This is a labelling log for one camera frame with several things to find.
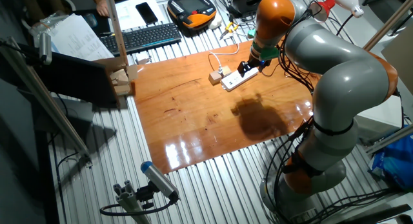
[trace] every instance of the table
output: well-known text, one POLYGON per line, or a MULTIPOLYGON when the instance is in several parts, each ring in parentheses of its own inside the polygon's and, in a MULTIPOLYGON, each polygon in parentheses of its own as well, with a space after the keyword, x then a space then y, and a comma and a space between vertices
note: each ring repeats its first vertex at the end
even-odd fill
MULTIPOLYGON (((251 41, 239 52, 219 56, 235 71, 248 59, 251 41)), ((232 53, 237 45, 215 49, 232 53)), ((271 74, 277 59, 264 69, 271 74)), ((134 99, 153 163, 168 173, 295 131, 312 115, 312 98, 302 84, 277 66, 271 77, 258 74, 231 92, 212 86, 218 63, 209 52, 179 57, 138 70, 134 99)), ((314 86, 318 76, 310 76, 314 86)))

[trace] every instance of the paper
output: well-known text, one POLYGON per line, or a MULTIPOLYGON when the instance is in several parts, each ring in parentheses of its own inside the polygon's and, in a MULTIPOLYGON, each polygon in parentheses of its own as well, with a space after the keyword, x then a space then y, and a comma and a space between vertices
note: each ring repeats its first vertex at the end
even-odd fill
POLYGON ((150 9, 155 14, 158 21, 164 21, 165 18, 161 9, 156 3, 156 0, 127 0, 116 4, 117 17, 119 18, 119 24, 121 30, 127 30, 139 26, 145 26, 146 23, 141 17, 141 14, 136 9, 136 5, 141 3, 148 3, 150 9))
POLYGON ((49 34, 53 52, 88 61, 114 57, 82 16, 70 15, 49 34))

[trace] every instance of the desk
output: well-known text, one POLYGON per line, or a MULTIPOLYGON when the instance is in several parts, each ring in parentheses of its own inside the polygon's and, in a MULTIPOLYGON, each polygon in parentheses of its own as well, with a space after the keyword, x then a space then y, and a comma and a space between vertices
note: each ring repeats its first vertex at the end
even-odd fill
MULTIPOLYGON (((233 71, 248 59, 251 41, 238 54, 219 56, 233 71)), ((231 53, 236 45, 215 49, 231 53)), ((265 68, 270 74, 277 59, 265 68)), ((231 92, 208 80, 214 56, 202 52, 143 66, 134 80, 135 102, 150 155, 163 173, 295 131, 310 117, 311 95, 285 77, 258 74, 231 92)), ((317 76, 313 75, 313 84, 317 76)))

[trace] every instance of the metal pole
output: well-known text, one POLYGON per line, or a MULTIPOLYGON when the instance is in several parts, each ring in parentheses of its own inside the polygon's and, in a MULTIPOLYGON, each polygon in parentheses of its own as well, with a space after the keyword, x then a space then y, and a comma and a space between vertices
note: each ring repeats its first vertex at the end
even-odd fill
POLYGON ((120 57, 122 61, 125 63, 125 65, 129 66, 128 58, 126 56, 125 42, 123 41, 122 36, 121 25, 119 24, 119 19, 117 18, 115 0, 106 0, 106 2, 108 3, 109 16, 112 20, 112 26, 114 27, 115 39, 117 43, 117 48, 119 49, 120 57))
POLYGON ((402 128, 401 130, 397 131, 396 133, 392 134, 391 136, 383 139, 382 141, 376 143, 372 147, 367 148, 366 153, 367 154, 373 154, 376 151, 382 149, 383 147, 388 146, 391 143, 394 143, 395 141, 408 136, 413 133, 413 125, 409 125, 405 128, 402 128))
POLYGON ((392 17, 381 27, 379 31, 366 43, 363 49, 370 51, 380 39, 396 24, 400 17, 405 14, 413 5, 413 0, 406 0, 392 17))
MULTIPOLYGON (((16 48, 19 48, 19 45, 14 41, 12 37, 8 39, 7 43, 16 48)), ((89 158, 89 150, 87 149, 85 143, 83 143, 75 128, 73 128, 72 124, 70 124, 69 120, 67 120, 62 110, 56 104, 49 91, 47 90, 45 84, 43 84, 33 67, 27 66, 24 57, 15 50, 3 46, 0 47, 0 52, 4 55, 12 68, 16 71, 17 75, 23 80, 25 85, 30 89, 41 106, 46 110, 47 114, 60 128, 61 132, 68 139, 70 139, 72 143, 74 143, 76 150, 79 151, 82 156, 89 158)))

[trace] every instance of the black keyboard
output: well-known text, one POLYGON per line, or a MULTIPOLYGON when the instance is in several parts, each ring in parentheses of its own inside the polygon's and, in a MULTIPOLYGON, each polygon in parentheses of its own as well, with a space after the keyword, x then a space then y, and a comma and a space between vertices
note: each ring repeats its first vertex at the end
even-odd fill
MULTIPOLYGON (((173 23, 152 26, 128 33, 122 33, 128 54, 141 52, 181 41, 181 34, 173 23)), ((115 36, 101 37, 100 40, 114 56, 119 55, 115 36)))

